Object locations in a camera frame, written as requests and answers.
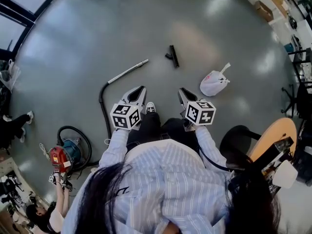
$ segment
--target gray floor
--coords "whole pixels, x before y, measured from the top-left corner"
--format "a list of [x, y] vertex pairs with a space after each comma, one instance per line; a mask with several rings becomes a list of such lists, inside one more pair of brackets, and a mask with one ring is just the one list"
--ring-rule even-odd
[[[164, 57], [170, 44], [178, 69]], [[163, 121], [178, 117], [178, 89], [200, 95], [201, 80], [231, 63], [225, 73], [231, 83], [208, 98], [217, 108], [209, 127], [217, 146], [235, 125], [262, 133], [282, 117], [281, 87], [294, 81], [283, 46], [246, 0], [56, 0], [20, 49], [11, 102], [15, 117], [35, 113], [26, 142], [14, 141], [12, 155], [40, 196], [51, 201], [55, 194], [48, 182], [53, 168], [39, 143], [53, 147], [58, 128], [73, 125], [89, 137], [98, 159], [107, 148], [100, 88], [146, 58], [147, 65], [107, 89], [109, 110], [128, 89], [145, 85]], [[88, 173], [74, 182], [77, 188]]]

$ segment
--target table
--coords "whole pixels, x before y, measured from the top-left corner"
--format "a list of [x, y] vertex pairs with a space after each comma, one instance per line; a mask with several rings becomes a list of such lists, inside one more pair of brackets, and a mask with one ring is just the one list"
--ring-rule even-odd
[[248, 152], [248, 156], [253, 160], [257, 160], [274, 142], [281, 139], [291, 137], [293, 145], [291, 146], [291, 154], [293, 156], [297, 143], [297, 130], [294, 122], [289, 118], [280, 118], [275, 121], [263, 133], [257, 141], [253, 149]]

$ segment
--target light blue striped shirt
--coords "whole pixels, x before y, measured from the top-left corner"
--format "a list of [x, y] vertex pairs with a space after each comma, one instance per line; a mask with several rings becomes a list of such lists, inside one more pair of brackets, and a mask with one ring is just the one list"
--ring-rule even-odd
[[[128, 133], [126, 130], [113, 133], [99, 167], [124, 161]], [[207, 128], [199, 127], [196, 136], [205, 155], [225, 166], [226, 159], [216, 148]], [[205, 158], [201, 162], [186, 149], [180, 143], [168, 141], [162, 147], [148, 146], [130, 161], [132, 169], [122, 180], [119, 187], [122, 190], [115, 201], [117, 233], [161, 234], [169, 221], [182, 233], [225, 232], [224, 219], [228, 212], [225, 183], [231, 174], [216, 168]], [[64, 220], [63, 234], [75, 231], [80, 199], [90, 177]]]

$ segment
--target white sneaker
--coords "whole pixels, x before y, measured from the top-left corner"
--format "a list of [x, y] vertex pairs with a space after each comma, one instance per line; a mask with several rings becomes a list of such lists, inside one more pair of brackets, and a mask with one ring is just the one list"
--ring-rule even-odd
[[11, 118], [9, 118], [8, 116], [6, 116], [6, 115], [3, 115], [3, 120], [5, 120], [6, 122], [9, 122], [9, 121], [12, 121], [12, 119]]
[[145, 109], [145, 113], [154, 113], [156, 112], [156, 108], [155, 108], [155, 105], [154, 103], [152, 102], [149, 102], [146, 104], [146, 109]]
[[25, 128], [22, 128], [23, 130], [23, 135], [21, 136], [21, 138], [19, 139], [21, 143], [24, 143], [25, 142], [25, 135], [26, 135], [26, 130]]
[[30, 117], [30, 120], [27, 121], [26, 123], [27, 123], [28, 125], [30, 125], [31, 122], [33, 121], [34, 113], [33, 113], [33, 111], [30, 111], [30, 112], [27, 113], [27, 115]]

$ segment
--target white plastic bag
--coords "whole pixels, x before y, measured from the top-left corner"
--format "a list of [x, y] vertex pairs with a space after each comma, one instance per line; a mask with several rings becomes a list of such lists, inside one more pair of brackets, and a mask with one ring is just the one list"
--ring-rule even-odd
[[12, 92], [14, 84], [20, 76], [20, 68], [9, 60], [9, 69], [0, 71], [0, 81]]
[[211, 71], [201, 82], [200, 90], [206, 96], [215, 96], [222, 89], [224, 89], [230, 82], [223, 75], [224, 71], [230, 67], [230, 63], [226, 64], [224, 68], [219, 71]]

